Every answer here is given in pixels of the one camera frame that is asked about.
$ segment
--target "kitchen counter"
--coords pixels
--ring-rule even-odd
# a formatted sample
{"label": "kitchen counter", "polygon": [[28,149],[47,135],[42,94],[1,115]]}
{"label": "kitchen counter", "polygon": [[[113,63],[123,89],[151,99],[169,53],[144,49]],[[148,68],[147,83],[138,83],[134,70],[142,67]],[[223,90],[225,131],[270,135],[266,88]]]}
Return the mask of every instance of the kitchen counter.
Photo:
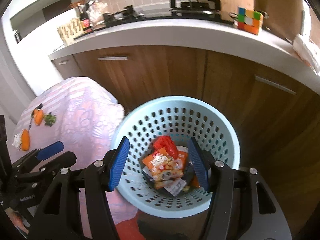
{"label": "kitchen counter", "polygon": [[290,43],[266,31],[256,36],[203,20],[148,20],[103,29],[55,51],[49,55],[49,59],[95,49],[134,45],[180,46],[230,54],[282,72],[320,95],[320,77],[301,61]]}

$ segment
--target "plastic laundry basket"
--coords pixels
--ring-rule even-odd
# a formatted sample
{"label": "plastic laundry basket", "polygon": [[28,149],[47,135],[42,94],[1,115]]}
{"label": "plastic laundry basket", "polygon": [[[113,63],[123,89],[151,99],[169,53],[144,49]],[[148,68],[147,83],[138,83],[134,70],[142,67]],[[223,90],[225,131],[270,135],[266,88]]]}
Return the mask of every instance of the plastic laundry basket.
{"label": "plastic laundry basket", "polygon": [[181,218],[209,208],[212,193],[202,188],[173,197],[165,189],[152,188],[141,174],[142,157],[151,153],[151,142],[170,135],[176,145],[187,146],[195,136],[201,149],[233,169],[239,168],[240,147],[230,122],[214,107],[198,99],[169,96],[136,108],[118,127],[112,147],[123,136],[130,140],[130,152],[118,190],[132,205],[145,213],[163,218]]}

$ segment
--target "soy sauce bottle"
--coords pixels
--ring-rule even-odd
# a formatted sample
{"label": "soy sauce bottle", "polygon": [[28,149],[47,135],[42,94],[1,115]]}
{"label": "soy sauce bottle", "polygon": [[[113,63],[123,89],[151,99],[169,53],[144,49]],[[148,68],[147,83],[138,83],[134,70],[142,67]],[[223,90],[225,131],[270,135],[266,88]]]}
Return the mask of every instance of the soy sauce bottle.
{"label": "soy sauce bottle", "polygon": [[91,26],[90,26],[90,21],[89,21],[89,16],[86,11],[84,11],[81,7],[81,3],[78,3],[78,7],[80,10],[80,22],[82,25],[82,28],[85,33],[92,32]]}

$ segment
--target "cloth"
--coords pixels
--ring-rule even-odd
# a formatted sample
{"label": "cloth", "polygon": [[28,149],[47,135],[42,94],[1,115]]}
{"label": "cloth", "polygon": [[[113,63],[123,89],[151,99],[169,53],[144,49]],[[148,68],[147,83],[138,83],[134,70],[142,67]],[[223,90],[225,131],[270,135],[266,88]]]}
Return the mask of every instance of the cloth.
{"label": "cloth", "polygon": [[[52,112],[57,117],[55,124],[40,126],[32,122],[30,134],[30,151],[44,148],[56,141],[64,144],[64,150],[76,154],[76,164],[72,170],[89,166],[95,160],[102,159],[110,150],[110,144],[116,127],[124,117],[123,107],[116,98],[95,81],[86,77],[69,78],[51,87],[35,98],[22,113],[14,135],[28,129],[32,111],[43,104],[44,114]],[[8,144],[12,163],[27,152],[19,151]],[[41,162],[33,171],[38,171],[44,163],[57,157],[55,155]],[[107,200],[115,224],[134,218],[138,209],[127,202],[118,192],[107,193]],[[87,218],[85,194],[80,194],[80,211],[85,236],[90,236]]]}

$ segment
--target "stove burner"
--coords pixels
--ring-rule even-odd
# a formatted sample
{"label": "stove burner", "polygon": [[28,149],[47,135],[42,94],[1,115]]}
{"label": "stove burner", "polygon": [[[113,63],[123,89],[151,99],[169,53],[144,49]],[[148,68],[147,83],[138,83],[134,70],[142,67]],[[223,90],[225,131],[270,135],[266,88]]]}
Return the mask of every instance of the stove burner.
{"label": "stove burner", "polygon": [[221,11],[220,0],[212,0],[214,9],[209,7],[209,3],[192,0],[189,0],[189,2],[183,1],[181,2],[181,7],[177,7],[176,1],[179,0],[170,0],[170,11],[172,12],[172,15],[177,15],[177,13],[181,13],[182,15],[185,13],[217,14]]}

